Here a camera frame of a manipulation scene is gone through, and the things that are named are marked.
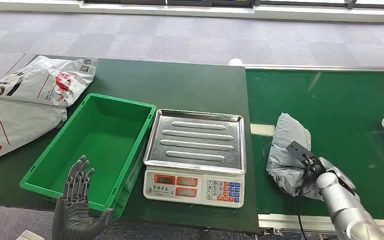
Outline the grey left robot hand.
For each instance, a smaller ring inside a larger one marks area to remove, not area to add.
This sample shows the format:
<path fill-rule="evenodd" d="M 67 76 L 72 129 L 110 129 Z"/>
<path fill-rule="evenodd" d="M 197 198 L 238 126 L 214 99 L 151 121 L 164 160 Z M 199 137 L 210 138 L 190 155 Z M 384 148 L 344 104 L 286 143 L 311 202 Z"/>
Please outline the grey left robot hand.
<path fill-rule="evenodd" d="M 86 171 L 89 164 L 82 155 L 68 172 L 54 209 L 53 240 L 94 240 L 112 222 L 112 208 L 105 209 L 99 218 L 89 215 L 89 189 L 95 173 L 94 168 Z"/>

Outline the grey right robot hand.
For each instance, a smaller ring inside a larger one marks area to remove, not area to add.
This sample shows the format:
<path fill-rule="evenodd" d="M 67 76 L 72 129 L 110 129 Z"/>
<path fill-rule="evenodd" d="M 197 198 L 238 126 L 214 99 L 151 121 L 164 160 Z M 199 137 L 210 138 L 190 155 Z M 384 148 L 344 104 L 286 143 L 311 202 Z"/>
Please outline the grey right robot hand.
<path fill-rule="evenodd" d="M 349 177 L 347 177 L 339 168 L 334 166 L 330 161 L 326 160 L 325 158 L 319 157 L 318 159 L 324 169 L 324 171 L 320 173 L 320 176 L 326 173 L 331 173 L 335 175 L 338 180 L 338 183 L 343 188 L 349 191 L 352 195 L 356 195 L 356 187 Z"/>

